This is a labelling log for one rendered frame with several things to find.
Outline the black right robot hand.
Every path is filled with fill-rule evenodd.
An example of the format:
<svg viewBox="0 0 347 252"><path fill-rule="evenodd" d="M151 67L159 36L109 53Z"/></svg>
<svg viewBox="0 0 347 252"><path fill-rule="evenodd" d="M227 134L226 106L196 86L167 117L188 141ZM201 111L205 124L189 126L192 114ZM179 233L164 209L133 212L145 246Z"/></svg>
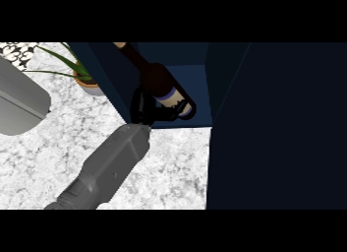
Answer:
<svg viewBox="0 0 347 252"><path fill-rule="evenodd" d="M188 98L182 98L173 106L157 105L155 97L137 87L130 102L130 121L133 124L151 126L157 121L171 122L177 118L189 120L196 113L196 106Z"/></svg>

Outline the dark wine bottle pale label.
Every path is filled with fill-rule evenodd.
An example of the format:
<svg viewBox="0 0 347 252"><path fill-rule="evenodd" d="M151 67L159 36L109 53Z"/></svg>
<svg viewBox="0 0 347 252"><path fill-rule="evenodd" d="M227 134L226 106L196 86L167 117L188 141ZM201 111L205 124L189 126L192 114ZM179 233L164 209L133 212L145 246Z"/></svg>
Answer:
<svg viewBox="0 0 347 252"><path fill-rule="evenodd" d="M159 102L162 108L173 108L177 117L189 120L196 114L196 104L176 78L161 63L149 63L128 42L115 42L124 57L139 71L140 87Z"/></svg>

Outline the dark blue cabinet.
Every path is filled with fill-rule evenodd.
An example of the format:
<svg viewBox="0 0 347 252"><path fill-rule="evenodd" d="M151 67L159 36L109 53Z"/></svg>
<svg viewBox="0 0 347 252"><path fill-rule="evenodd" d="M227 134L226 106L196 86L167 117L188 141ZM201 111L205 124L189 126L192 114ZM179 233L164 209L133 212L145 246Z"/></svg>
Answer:
<svg viewBox="0 0 347 252"><path fill-rule="evenodd" d="M139 72L109 42L68 43L117 112L130 123L130 99ZM250 47L248 42L133 42L151 63L161 63L196 104L190 120L155 122L154 129L214 125L226 93Z"/></svg>

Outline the dark blue cabinet door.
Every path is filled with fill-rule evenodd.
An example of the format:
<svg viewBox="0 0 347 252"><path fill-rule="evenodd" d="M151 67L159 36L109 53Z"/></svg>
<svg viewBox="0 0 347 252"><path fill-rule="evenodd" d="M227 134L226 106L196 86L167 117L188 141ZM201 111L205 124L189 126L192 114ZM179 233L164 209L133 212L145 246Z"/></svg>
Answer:
<svg viewBox="0 0 347 252"><path fill-rule="evenodd" d="M211 133L208 209L347 209L347 42L251 44Z"/></svg>

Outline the green plant in terracotta pot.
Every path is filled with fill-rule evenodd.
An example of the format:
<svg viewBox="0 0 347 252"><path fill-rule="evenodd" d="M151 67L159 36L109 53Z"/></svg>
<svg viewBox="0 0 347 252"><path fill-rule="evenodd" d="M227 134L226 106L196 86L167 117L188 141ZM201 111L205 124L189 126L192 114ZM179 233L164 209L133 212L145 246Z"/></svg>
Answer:
<svg viewBox="0 0 347 252"><path fill-rule="evenodd" d="M59 55L56 52L53 52L52 50L43 48L41 46L38 46L38 49L46 52L52 57L55 57L64 64L65 66L71 69L72 74L64 74L55 71L46 71L46 70L31 70L31 73L46 73L46 74L53 74L53 75L59 75L59 76L65 76L68 78L71 78L75 83L77 86L81 88L81 90L92 96L103 96L103 92L102 89L99 87L97 82L95 81L71 47L62 42L61 45L64 46L64 48L66 49L68 53L71 54L74 60L69 60L68 58L65 58L62 55Z"/></svg>

